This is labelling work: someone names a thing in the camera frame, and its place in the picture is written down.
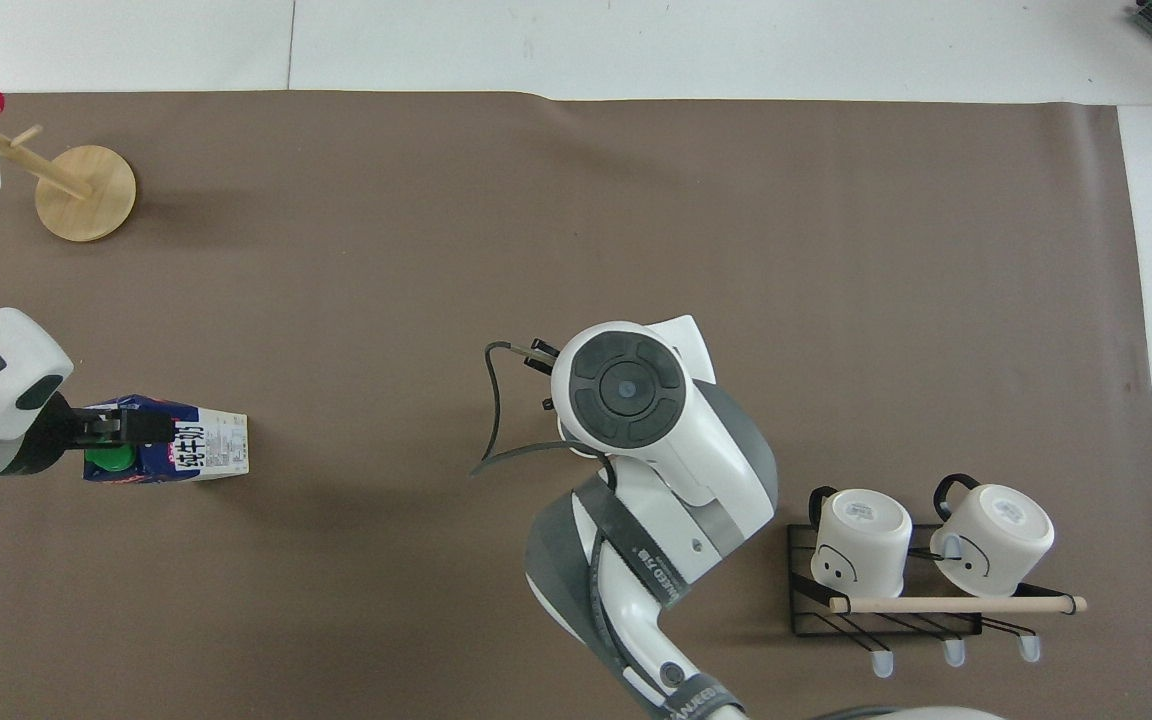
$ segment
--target hook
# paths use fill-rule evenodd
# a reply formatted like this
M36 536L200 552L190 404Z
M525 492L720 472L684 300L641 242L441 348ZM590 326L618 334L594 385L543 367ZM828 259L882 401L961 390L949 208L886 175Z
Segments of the hook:
M13 137L12 141L8 141L8 147L20 147L24 145L24 143L35 138L38 132L41 132L41 126L33 126L26 129L26 131L21 132L18 136Z
M948 536L948 537L954 538L955 541L954 553L947 552L945 553L945 555L942 555L942 553L932 552L932 548L930 547L911 547L909 548L909 552L905 554L909 555L910 558L916 558L918 560L934 560L937 562L940 562L942 560L963 560L963 546L961 546L961 543L957 541L957 536Z
M955 533L945 533L945 548L941 550L945 560L963 560L963 538Z
M831 628L835 629L835 632L842 635L842 637L859 644L865 652L869 652L869 667L874 672L874 675L879 676L879 679L890 679L892 672L896 669L896 657L895 653L892 653L892 647L887 647L886 644L882 644L882 642L874 637L874 635L865 632L864 628L855 624L849 617L842 615L838 616L838 619L851 626L855 632L848 632L844 628L841 628L841 626L835 624L835 621L820 615L819 612L809 612L806 615L814 615L814 617L823 621L826 626L831 626ZM870 646L870 644L865 644L865 642L861 641L861 638L867 639L872 643L872 646Z
M964 620L970 619L968 615L955 614L955 616L963 617ZM1043 639L1038 637L1038 632L1033 632L1026 626L1016 626L1015 623L1007 623L1005 620L986 617L984 615L980 616L980 626L991 630L1002 630L1002 632L1016 635L1016 646L1018 646L1021 660L1038 662L1038 660L1043 659Z
M933 632L933 630L929 630L927 628L919 628L918 626L907 623L904 620L901 620L895 615L886 614L886 612L877 612L877 615L879 617L882 617L884 620L890 621L892 623L896 623L897 626L905 626L905 628L909 628L915 632L931 635L931 637L937 638L937 641L940 641L941 650L945 653L945 661L948 666L961 667L965 664L965 661L968 661L968 647L967 643L963 639L963 635L954 632L954 630L946 628L946 626L937 623L935 620L932 620L927 615L923 615L922 612L915 612L912 615L910 615L910 617L917 617L922 620L923 623L933 626L933 628L940 630L940 632Z

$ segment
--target gray strap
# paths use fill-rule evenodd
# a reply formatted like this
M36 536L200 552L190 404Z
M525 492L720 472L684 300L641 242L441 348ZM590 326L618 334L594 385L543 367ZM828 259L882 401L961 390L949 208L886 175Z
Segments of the gray strap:
M590 518L607 536L607 541L626 561L644 588L665 609L682 600L691 589L682 574L660 550L652 535L621 502L621 498L598 477L590 478L576 488L576 497L585 506Z
M744 711L736 696L727 691L722 683L704 673L696 673L676 691L666 698L664 706L669 711L669 720L702 720L713 715L719 707L735 705Z

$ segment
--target mug rack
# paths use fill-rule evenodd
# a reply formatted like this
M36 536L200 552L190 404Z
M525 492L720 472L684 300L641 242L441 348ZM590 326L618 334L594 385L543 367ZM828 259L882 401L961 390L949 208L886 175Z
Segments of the mug rack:
M0 92L0 113L3 111ZM118 152L82 145L55 159L29 150L24 143L41 132L32 126L18 136L0 132L0 158L38 177L33 202L38 219L50 232L73 242L90 242L118 229L136 204L136 174Z
M895 670L895 653L882 639L931 638L942 644L945 661L960 667L967 661L967 638L984 630L1016 638L1021 659L1037 662L1043 655L1038 632L1026 626L986 616L987 612L1060 612L1075 615L1087 609L1083 597L1055 589L1020 583L1011 597L982 598L946 594L950 583L933 564L927 551L940 524L915 524L905 562L905 594L901 597L850 597L814 582L810 561L817 532L812 525L790 524L787 530L790 574L790 629L801 638L846 637L869 652L870 669L879 679Z

